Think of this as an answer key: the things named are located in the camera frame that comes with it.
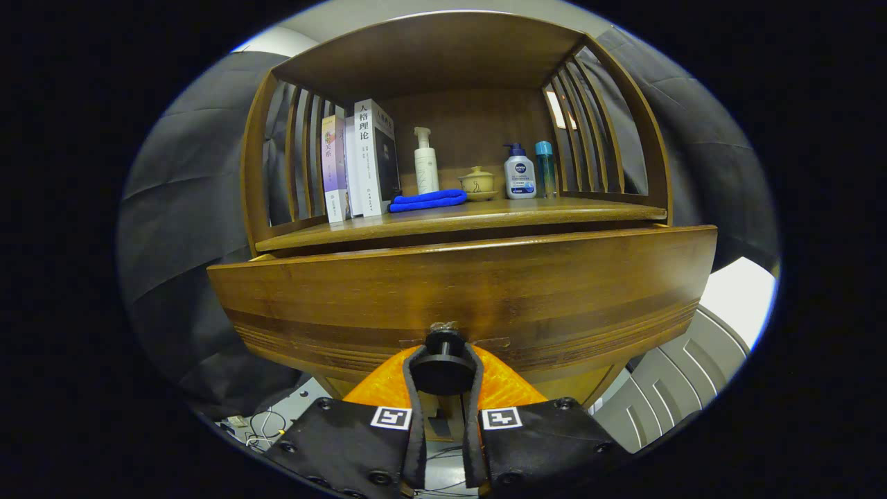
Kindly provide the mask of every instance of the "book spine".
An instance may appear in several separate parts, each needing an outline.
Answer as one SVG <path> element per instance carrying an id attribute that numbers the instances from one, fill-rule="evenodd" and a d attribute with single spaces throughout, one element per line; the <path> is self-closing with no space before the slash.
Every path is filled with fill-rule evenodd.
<path id="1" fill-rule="evenodd" d="M 344 162 L 344 122 L 338 116 L 324 118 L 321 123 L 321 170 L 326 196 L 326 216 L 330 223 L 349 217 L 347 179 Z"/>
<path id="2" fill-rule="evenodd" d="M 351 216 L 359 217 L 364 214 L 360 203 L 360 179 L 357 162 L 357 145 L 354 136 L 354 116 L 345 118 L 345 171 L 348 179 L 348 199 L 351 207 Z"/>
<path id="3" fill-rule="evenodd" d="M 361 100 L 354 105 L 355 133 L 357 134 L 357 154 L 360 156 L 360 203 L 364 217 L 382 214 L 379 172 L 376 170 L 376 144 L 373 134 L 372 99 Z"/>

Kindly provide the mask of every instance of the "black knob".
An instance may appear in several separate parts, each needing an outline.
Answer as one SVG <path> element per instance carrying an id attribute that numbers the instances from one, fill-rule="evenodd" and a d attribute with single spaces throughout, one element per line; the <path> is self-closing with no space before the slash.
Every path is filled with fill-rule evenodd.
<path id="1" fill-rule="evenodd" d="M 426 354 L 410 364 L 416 389 L 433 395 L 458 395 L 471 390 L 475 363 L 467 357 L 465 340 L 455 329 L 435 329 L 425 338 Z"/>

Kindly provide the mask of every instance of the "wooden drawer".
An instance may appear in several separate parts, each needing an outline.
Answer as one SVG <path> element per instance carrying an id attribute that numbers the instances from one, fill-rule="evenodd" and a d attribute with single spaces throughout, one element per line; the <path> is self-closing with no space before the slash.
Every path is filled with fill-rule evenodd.
<path id="1" fill-rule="evenodd" d="M 360 381 L 460 331 L 532 383 L 604 368 L 681 335 L 716 229 L 650 227 L 214 265 L 210 280 L 257 355 Z"/>

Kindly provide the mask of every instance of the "wall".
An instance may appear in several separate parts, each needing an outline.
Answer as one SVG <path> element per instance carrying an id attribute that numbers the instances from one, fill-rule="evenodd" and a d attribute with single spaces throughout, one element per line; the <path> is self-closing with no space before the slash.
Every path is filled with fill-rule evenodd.
<path id="1" fill-rule="evenodd" d="M 510 12 L 585 31 L 591 36 L 599 36 L 611 26 L 609 21 L 562 0 L 330 0 L 283 20 L 280 26 L 325 42 L 396 17 L 459 9 Z"/>
<path id="2" fill-rule="evenodd" d="M 232 52 L 261 51 L 293 57 L 295 54 L 308 50 L 317 44 L 318 42 L 298 31 L 282 26 L 274 26 L 246 40 L 246 42 L 232 50 Z"/>

